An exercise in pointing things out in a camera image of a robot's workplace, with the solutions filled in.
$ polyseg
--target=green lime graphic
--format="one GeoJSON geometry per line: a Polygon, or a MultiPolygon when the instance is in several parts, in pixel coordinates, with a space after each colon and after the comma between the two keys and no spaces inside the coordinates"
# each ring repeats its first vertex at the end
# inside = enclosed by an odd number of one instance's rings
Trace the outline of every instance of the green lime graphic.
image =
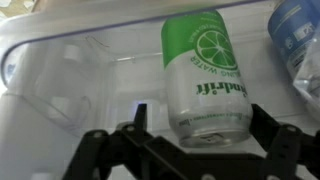
{"type": "Polygon", "coordinates": [[[196,43],[196,53],[204,62],[226,70],[237,69],[231,44],[220,32],[206,31],[199,36],[196,43]]]}

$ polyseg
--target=blue can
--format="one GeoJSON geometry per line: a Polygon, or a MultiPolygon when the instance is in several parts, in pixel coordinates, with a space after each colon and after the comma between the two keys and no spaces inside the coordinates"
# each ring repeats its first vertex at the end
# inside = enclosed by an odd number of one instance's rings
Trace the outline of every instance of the blue can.
{"type": "Polygon", "coordinates": [[[292,77],[304,60],[319,21],[320,0],[285,0],[269,20],[269,34],[292,77]]]}

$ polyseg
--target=lime slice graphic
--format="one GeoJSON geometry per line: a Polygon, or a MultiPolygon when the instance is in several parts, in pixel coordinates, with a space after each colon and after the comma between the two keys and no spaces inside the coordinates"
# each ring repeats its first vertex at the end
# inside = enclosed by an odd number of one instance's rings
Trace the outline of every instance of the lime slice graphic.
{"type": "Polygon", "coordinates": [[[231,44],[223,34],[206,31],[197,40],[196,53],[206,63],[227,70],[237,69],[231,44]]]}

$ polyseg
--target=can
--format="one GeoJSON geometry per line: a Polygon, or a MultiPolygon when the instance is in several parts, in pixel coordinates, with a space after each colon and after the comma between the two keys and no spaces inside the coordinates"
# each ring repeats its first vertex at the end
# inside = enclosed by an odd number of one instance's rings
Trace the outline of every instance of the can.
{"type": "Polygon", "coordinates": [[[168,19],[161,36],[169,124],[180,145],[223,146],[248,138],[252,109],[221,15],[168,19]]]}
{"type": "Polygon", "coordinates": [[[268,32],[294,78],[320,21],[319,0],[285,0],[268,22],[268,32]]]}

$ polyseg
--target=clear plastic bin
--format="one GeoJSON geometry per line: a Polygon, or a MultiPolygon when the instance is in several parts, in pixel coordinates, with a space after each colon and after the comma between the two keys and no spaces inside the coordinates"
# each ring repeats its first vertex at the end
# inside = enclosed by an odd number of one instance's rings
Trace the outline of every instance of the clear plastic bin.
{"type": "MultiPolygon", "coordinates": [[[[219,7],[252,103],[306,133],[314,135],[320,128],[307,114],[268,35],[267,22],[276,2],[188,0],[184,5],[171,2],[172,6],[165,4],[169,1],[128,2],[135,11],[124,11],[124,2],[80,4],[73,6],[77,10],[71,8],[75,10],[71,16],[60,9],[2,25],[0,32],[8,34],[7,44],[0,43],[2,68],[21,58],[11,79],[2,73],[8,91],[0,101],[1,178],[61,179],[84,132],[112,133],[117,124],[133,120],[139,103],[148,105],[148,131],[178,145],[168,123],[160,31],[165,15],[196,10],[194,4],[205,10],[219,7]],[[80,16],[80,11],[96,13],[80,16]],[[39,18],[48,19],[37,25],[39,18]],[[35,26],[26,28],[27,35],[9,32],[14,23],[23,21],[35,26]]],[[[184,150],[265,155],[253,138],[226,148],[184,150]]],[[[315,179],[304,168],[298,174],[315,179]]],[[[112,179],[126,178],[132,179],[122,167],[113,171],[112,179]]]]}

